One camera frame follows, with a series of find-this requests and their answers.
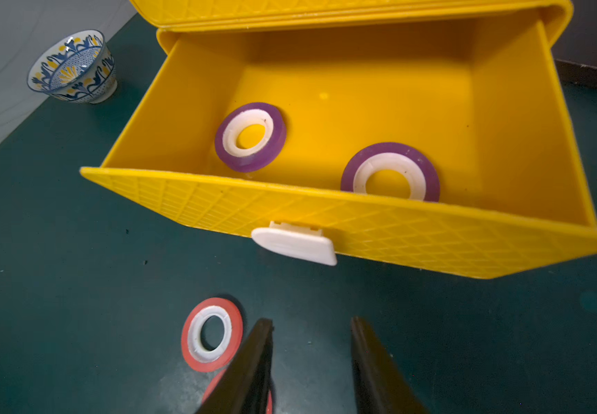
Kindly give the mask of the purple tape roll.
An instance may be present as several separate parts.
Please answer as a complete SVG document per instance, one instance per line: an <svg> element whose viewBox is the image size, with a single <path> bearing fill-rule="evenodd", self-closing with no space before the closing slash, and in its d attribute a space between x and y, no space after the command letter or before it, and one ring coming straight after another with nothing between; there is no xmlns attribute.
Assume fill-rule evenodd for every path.
<svg viewBox="0 0 597 414"><path fill-rule="evenodd" d="M231 170L252 173L276 160L286 137L286 121L278 107L248 103L221 123L214 140L215 152Z"/></svg>
<svg viewBox="0 0 597 414"><path fill-rule="evenodd" d="M399 142L376 143L360 150L344 168L340 189L425 202L441 198L434 164L416 148Z"/></svg>

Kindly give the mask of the yellow plastic drawer cabinet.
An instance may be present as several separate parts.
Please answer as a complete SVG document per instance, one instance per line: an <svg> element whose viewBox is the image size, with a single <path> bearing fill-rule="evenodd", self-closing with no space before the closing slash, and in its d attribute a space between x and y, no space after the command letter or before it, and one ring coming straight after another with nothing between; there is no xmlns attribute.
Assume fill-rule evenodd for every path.
<svg viewBox="0 0 597 414"><path fill-rule="evenodd" d="M494 279L597 254L552 46L569 1L137 1L167 53L89 181L186 227L336 264ZM280 155L220 161L217 130L278 107ZM365 147L436 167L438 202L340 189Z"/></svg>

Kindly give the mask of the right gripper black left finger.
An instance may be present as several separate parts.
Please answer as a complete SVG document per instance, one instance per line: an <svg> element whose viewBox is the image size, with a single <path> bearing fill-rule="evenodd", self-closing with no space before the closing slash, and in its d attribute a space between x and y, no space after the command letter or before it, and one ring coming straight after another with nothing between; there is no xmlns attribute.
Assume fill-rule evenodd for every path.
<svg viewBox="0 0 597 414"><path fill-rule="evenodd" d="M197 413L266 413L271 384L273 323L260 318Z"/></svg>

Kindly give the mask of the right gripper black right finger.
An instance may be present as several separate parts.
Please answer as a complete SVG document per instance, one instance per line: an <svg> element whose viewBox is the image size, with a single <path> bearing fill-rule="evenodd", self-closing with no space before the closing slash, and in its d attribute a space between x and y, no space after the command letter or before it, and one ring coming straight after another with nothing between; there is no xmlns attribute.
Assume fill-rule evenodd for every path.
<svg viewBox="0 0 597 414"><path fill-rule="evenodd" d="M427 413L372 325L351 320L351 354L358 413Z"/></svg>

